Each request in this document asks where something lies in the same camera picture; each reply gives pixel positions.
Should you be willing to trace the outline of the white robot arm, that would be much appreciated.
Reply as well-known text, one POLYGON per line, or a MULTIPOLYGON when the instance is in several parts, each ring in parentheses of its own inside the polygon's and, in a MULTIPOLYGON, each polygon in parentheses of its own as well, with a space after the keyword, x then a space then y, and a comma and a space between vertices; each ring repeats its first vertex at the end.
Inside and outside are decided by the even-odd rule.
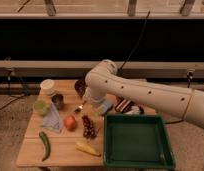
POLYGON ((117 76, 117 65, 103 60, 85 76, 86 97, 100 103, 107 94, 138 102, 160 112, 182 118, 204 129, 204 92, 155 84, 117 76))

